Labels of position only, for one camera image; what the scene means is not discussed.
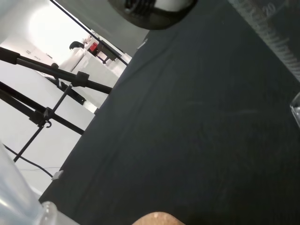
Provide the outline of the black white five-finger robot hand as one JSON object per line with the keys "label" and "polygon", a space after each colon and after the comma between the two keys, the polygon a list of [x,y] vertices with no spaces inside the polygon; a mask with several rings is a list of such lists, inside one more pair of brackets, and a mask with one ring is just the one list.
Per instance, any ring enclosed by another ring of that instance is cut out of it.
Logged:
{"label": "black white five-finger robot hand", "polygon": [[110,0],[112,8],[131,24],[146,30],[164,30],[179,23],[196,0]]}

